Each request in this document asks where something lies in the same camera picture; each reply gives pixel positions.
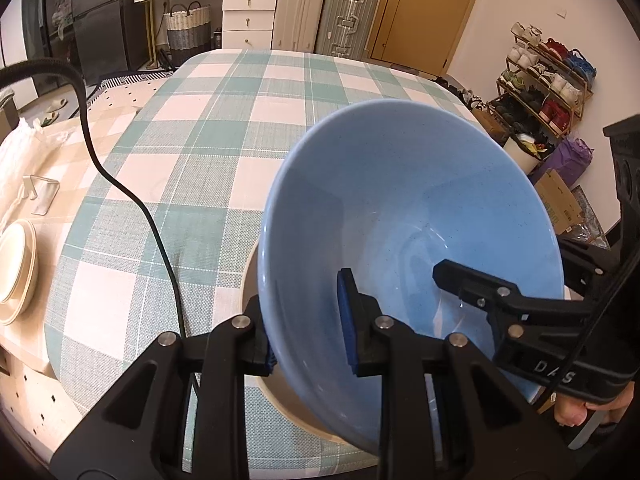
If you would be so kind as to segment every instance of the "green and white tablecloth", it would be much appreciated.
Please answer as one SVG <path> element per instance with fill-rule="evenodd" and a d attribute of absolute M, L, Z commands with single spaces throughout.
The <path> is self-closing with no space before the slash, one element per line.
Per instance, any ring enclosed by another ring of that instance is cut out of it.
<path fill-rule="evenodd" d="M 278 51 L 200 54 L 140 110 L 104 165 L 154 215 L 190 335 L 238 313 L 242 270 L 271 182 L 296 141 L 331 112 L 382 97 L 420 101 L 477 124 L 426 79 Z M 50 292 L 45 331 L 53 369 L 86 413 L 165 330 L 178 332 L 174 297 L 149 227 L 136 205 L 98 176 Z M 289 422 L 250 379 L 245 396 L 252 478 L 320 476 L 374 463 Z"/>

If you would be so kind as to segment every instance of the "wooden door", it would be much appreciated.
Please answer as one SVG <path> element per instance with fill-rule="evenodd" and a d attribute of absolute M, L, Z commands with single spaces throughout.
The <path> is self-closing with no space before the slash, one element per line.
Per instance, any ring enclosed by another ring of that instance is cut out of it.
<path fill-rule="evenodd" d="M 371 57 L 440 74 L 471 1 L 387 0 Z"/>

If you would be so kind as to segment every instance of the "blue bowl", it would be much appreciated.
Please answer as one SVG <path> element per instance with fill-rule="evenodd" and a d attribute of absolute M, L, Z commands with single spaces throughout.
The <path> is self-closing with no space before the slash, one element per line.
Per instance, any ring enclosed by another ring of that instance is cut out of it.
<path fill-rule="evenodd" d="M 487 356 L 481 310 L 437 288 L 444 258 L 562 298 L 556 236 L 522 170 L 449 112 L 368 101 L 313 126 L 289 153 L 262 217 L 258 291 L 290 386 L 335 434 L 376 453 L 380 378 L 347 363 L 336 274 L 351 267 L 382 312 L 421 334 L 465 333 Z M 511 378 L 527 397 L 537 387 Z"/>

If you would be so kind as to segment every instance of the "suitcase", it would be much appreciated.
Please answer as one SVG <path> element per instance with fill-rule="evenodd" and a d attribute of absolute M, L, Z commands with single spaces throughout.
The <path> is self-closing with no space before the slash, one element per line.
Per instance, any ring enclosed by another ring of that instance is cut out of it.
<path fill-rule="evenodd" d="M 322 0 L 278 0 L 273 20 L 273 50 L 313 52 Z"/>
<path fill-rule="evenodd" d="M 316 54 L 360 59 L 378 0 L 324 0 Z"/>

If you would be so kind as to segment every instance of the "cream plate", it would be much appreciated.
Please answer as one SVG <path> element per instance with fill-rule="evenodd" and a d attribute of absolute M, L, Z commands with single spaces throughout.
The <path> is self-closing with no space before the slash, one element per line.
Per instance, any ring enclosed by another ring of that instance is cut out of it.
<path fill-rule="evenodd" d="M 241 290 L 241 308 L 246 309 L 247 303 L 252 296 L 258 294 L 258 243 L 254 244 L 249 259 L 242 273 Z M 308 431 L 315 436 L 344 444 L 344 440 L 339 436 L 329 432 L 325 425 L 320 422 L 316 416 L 311 413 L 308 407 L 296 395 L 292 387 L 289 386 L 287 380 L 282 373 L 280 367 L 276 364 L 273 373 L 268 377 L 255 378 L 260 390 L 269 402 L 274 405 L 282 415 L 287 417 L 297 427 Z"/>
<path fill-rule="evenodd" d="M 24 231 L 25 263 L 18 275 L 14 291 L 4 303 L 0 303 L 0 324 L 3 325 L 14 322 L 15 318 L 29 306 L 38 279 L 36 230 L 27 220 L 18 220 L 14 224 L 20 225 Z"/>
<path fill-rule="evenodd" d="M 24 228 L 18 222 L 9 225 L 0 237 L 0 303 L 15 290 L 26 259 L 24 249 Z"/>

